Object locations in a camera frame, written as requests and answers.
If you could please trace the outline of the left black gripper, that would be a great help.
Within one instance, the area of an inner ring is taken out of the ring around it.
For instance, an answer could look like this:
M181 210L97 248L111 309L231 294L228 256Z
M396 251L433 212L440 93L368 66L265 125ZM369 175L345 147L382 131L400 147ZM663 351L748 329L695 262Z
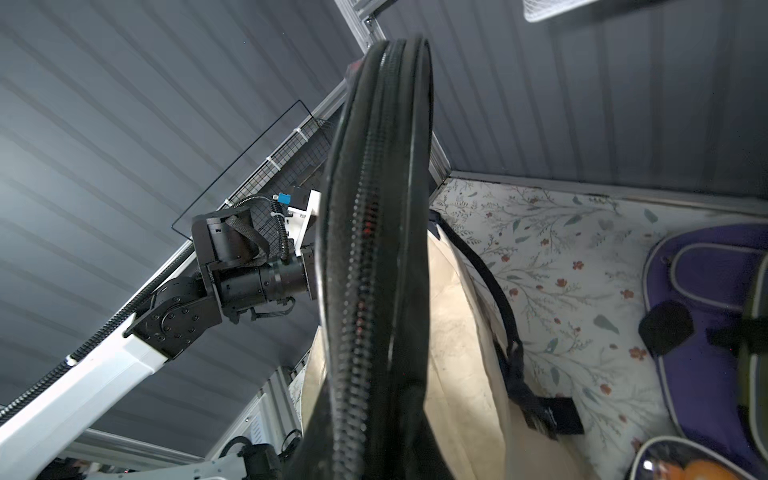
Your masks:
M244 313L251 320L288 315L296 296L306 293L317 298L317 275L312 262L292 257L287 263L276 260L257 267L226 270L216 280L222 314L237 324Z

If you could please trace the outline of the black zippered paddle case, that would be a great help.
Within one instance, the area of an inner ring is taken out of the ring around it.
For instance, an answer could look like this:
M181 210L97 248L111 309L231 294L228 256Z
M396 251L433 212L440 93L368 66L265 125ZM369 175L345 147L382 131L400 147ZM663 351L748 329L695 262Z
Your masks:
M428 386L428 41L374 44L324 172L315 264L326 376L288 479L448 479Z

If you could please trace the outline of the floral canvas tote bag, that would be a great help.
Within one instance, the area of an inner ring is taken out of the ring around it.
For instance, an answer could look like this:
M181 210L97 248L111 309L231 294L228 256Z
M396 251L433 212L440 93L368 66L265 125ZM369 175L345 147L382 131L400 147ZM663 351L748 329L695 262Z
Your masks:
M588 467L559 433L571 417L564 401L541 403L519 365L520 344L477 291L446 231L428 225L430 337L424 409L448 479L585 479ZM325 353L312 358L306 391L316 401Z

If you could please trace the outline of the purple round case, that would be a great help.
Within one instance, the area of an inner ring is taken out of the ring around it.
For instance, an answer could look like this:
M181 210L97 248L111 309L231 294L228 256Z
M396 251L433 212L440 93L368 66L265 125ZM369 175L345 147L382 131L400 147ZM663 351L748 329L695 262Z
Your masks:
M739 413L739 326L759 260L764 221L723 223L672 234L647 257L646 315L638 331L654 359L670 418L682 437L744 469L767 471Z

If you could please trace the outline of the olive green paddle cover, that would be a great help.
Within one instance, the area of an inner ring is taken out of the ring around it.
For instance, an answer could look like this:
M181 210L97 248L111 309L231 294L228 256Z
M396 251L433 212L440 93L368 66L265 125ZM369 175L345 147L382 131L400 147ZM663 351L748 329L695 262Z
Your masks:
M752 449L767 463L767 255L758 262L739 326L739 413Z

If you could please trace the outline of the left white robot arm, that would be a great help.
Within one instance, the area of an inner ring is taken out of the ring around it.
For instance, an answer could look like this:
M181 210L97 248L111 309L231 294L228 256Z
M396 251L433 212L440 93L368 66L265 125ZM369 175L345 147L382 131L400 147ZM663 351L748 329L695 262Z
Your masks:
M1 476L33 479L98 418L223 320L289 314L316 294L314 249L304 245L318 214L274 202L280 253L257 230L252 199L198 215L180 257L1 412Z

